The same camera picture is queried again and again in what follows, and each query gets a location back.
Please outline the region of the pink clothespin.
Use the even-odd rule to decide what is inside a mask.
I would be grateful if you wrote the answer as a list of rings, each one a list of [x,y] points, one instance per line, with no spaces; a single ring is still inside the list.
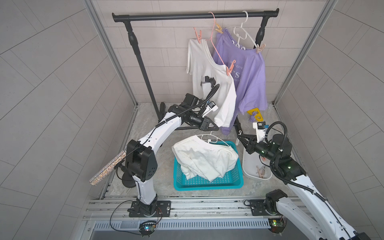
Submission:
[[[259,53],[261,53],[263,50],[264,50],[264,48],[266,47],[266,44],[261,44],[261,45],[257,45],[257,53],[259,54]]]
[[[231,65],[230,65],[229,67],[226,68],[226,69],[227,69],[226,72],[227,72],[227,75],[228,75],[228,76],[231,75],[231,73],[232,73],[232,71],[233,71],[233,69],[234,69],[235,63],[236,63],[236,60],[233,60],[233,61],[231,62]]]
[[[201,44],[202,43],[202,39],[203,39],[202,38],[202,31],[201,30],[197,31],[196,28],[194,28],[194,31],[195,31],[195,35],[196,35],[198,43]]]

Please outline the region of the beige clothespin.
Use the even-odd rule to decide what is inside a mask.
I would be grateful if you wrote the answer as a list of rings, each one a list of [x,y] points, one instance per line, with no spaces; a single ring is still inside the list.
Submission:
[[[216,32],[218,32],[218,33],[220,33],[220,34],[223,34],[223,29],[222,29],[222,27],[221,27],[218,23],[215,23],[214,26],[215,26],[215,27],[214,27],[214,30],[215,30]]]

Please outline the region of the white garment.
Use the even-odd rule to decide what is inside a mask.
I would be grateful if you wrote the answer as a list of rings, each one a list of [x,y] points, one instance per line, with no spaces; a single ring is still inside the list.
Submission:
[[[212,85],[220,85],[211,98],[218,110],[208,113],[208,117],[219,127],[228,128],[236,106],[235,83],[233,77],[227,74],[227,66],[214,61],[205,39],[189,40],[187,73],[192,76],[193,95],[200,99],[208,96]]]
[[[232,147],[209,144],[197,135],[175,143],[172,151],[187,180],[196,176],[209,182],[223,178],[228,171],[235,168],[239,158]]]

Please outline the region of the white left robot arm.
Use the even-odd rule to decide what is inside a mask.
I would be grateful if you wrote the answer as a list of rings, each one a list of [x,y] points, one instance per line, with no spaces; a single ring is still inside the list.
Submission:
[[[207,115],[207,109],[215,105],[209,99],[200,100],[186,94],[180,105],[172,105],[164,118],[143,138],[131,140],[126,146],[126,156],[119,165],[123,171],[122,183],[127,188],[136,187],[137,199],[133,202],[130,213],[151,217],[157,213],[158,196],[154,189],[153,176],[158,168],[156,153],[164,141],[183,123],[189,129],[204,132],[217,131],[219,127]]]

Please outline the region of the purple t-shirt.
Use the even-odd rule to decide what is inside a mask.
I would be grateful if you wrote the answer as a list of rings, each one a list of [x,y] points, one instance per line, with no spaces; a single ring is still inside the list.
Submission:
[[[228,128],[221,128],[224,135],[228,135],[234,126],[239,113],[258,108],[265,111],[268,108],[266,93],[266,67],[261,53],[257,49],[245,49],[237,47],[238,42],[232,37],[227,29],[223,34],[217,33],[213,59],[218,65],[225,64],[227,67],[236,60],[231,73],[236,88],[236,107],[233,119]]]

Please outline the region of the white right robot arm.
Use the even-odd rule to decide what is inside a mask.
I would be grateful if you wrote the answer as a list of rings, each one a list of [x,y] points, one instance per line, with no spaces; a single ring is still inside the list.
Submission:
[[[238,140],[249,154],[257,153],[270,161],[272,174],[298,196],[311,216],[294,206],[282,190],[266,195],[265,208],[271,214],[281,214],[290,220],[310,240],[368,240],[348,224],[315,188],[304,168],[291,157],[288,137],[276,134],[268,141],[258,141],[256,135],[241,134]]]

